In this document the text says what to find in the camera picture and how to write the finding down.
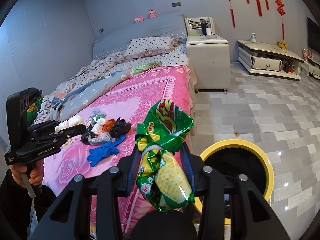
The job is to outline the left pink plush toy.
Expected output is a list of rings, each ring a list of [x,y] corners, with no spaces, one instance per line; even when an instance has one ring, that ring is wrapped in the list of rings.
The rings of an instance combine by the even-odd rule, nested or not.
[[[142,21],[144,21],[144,17],[138,16],[137,18],[135,18],[134,23],[138,23],[138,22],[142,22]]]

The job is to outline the green snack bag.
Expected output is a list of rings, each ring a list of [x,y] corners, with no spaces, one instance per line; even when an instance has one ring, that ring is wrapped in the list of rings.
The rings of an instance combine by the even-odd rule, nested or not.
[[[183,146],[193,119],[172,100],[153,105],[136,127],[136,146],[141,154],[136,185],[159,212],[186,207],[194,194],[175,153]]]

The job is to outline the yellow bowl ornament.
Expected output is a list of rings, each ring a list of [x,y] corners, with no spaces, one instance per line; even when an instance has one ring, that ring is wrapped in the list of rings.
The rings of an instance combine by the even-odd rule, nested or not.
[[[281,49],[287,49],[288,48],[288,45],[287,43],[284,41],[284,40],[280,40],[277,42],[277,46]]]

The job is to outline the large black plastic bag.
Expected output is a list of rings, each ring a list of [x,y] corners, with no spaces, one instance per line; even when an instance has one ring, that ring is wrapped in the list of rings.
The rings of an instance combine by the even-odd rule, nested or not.
[[[95,138],[95,133],[92,132],[93,126],[89,125],[85,132],[81,135],[81,142],[85,145],[89,145],[89,140]]]

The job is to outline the small black plastic bag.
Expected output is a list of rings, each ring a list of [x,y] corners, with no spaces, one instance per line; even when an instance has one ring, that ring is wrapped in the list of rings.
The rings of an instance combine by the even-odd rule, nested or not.
[[[112,138],[119,138],[126,135],[131,129],[131,123],[126,122],[124,119],[118,118],[115,124],[111,127],[109,134]]]

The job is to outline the blue rubber glove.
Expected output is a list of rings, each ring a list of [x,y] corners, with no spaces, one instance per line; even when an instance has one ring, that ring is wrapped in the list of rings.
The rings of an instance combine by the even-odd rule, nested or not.
[[[87,161],[89,161],[90,167],[94,167],[105,158],[118,154],[120,150],[118,150],[117,147],[125,139],[126,139],[126,135],[122,135],[115,141],[107,141],[106,143],[102,144],[97,148],[90,149],[89,156],[87,157]]]

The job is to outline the pink floral bed cover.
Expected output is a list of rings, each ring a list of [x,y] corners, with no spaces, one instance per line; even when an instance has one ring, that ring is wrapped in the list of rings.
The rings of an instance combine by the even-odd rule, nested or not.
[[[100,110],[107,120],[121,118],[131,123],[126,140],[118,146],[119,153],[91,167],[87,157],[92,146],[83,144],[80,137],[73,137],[62,146],[61,152],[45,159],[43,184],[58,196],[75,175],[95,177],[117,165],[122,157],[132,153],[136,125],[144,121],[156,102],[170,99],[185,113],[190,113],[194,98],[192,78],[191,70],[185,66],[157,67],[123,81],[97,98],[78,115],[88,122],[93,112]]]

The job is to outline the small white bottle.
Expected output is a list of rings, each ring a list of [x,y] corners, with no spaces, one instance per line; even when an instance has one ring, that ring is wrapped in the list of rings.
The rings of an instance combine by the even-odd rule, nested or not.
[[[255,33],[252,33],[252,34],[251,34],[250,41],[251,41],[252,43],[256,43],[256,42],[257,42],[257,37],[256,37],[256,34],[255,34]]]

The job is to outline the white tissue wad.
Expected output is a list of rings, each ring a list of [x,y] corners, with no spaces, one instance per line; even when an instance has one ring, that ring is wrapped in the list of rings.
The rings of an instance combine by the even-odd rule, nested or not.
[[[97,120],[96,124],[91,129],[91,132],[94,135],[101,135],[104,131],[104,125],[106,124],[106,120],[104,118],[100,118]]]

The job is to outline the silver wipes packet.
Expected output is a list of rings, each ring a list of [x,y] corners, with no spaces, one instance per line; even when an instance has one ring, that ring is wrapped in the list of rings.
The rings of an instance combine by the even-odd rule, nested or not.
[[[100,136],[97,137],[91,137],[90,135],[88,136],[88,143],[90,145],[102,145],[106,142],[113,142],[114,138],[112,138],[110,136],[110,134],[108,132],[105,132],[103,134],[101,134]]]

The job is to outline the purple foam net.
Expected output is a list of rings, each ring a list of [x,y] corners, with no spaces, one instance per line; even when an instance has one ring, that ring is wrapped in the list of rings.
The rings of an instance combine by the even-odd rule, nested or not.
[[[93,112],[93,115],[98,115],[100,113],[100,109],[94,108],[92,112]]]

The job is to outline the small green wrapper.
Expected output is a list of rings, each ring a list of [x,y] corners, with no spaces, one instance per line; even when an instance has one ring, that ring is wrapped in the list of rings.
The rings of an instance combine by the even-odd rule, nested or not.
[[[104,118],[105,118],[104,113],[90,116],[90,120],[92,124],[96,124],[99,119],[104,119]]]

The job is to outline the pink plush toy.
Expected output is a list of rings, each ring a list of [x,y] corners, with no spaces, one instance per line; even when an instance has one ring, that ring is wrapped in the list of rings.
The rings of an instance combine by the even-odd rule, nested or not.
[[[156,18],[157,14],[155,10],[149,10],[149,18]]]
[[[134,23],[138,23],[138,22],[142,22],[142,21],[144,21],[144,17],[138,16],[137,18],[135,18]]]

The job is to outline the grey wall switch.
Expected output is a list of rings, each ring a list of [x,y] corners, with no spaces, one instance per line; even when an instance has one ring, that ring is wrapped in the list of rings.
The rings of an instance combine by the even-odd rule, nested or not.
[[[181,2],[175,2],[171,4],[172,7],[180,7],[181,6]]]

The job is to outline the orange peel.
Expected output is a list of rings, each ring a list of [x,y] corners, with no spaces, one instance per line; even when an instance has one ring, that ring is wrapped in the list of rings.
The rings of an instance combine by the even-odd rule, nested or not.
[[[107,122],[103,125],[103,129],[105,132],[109,132],[110,129],[114,126],[114,124],[116,123],[115,119],[109,119],[107,120]]]

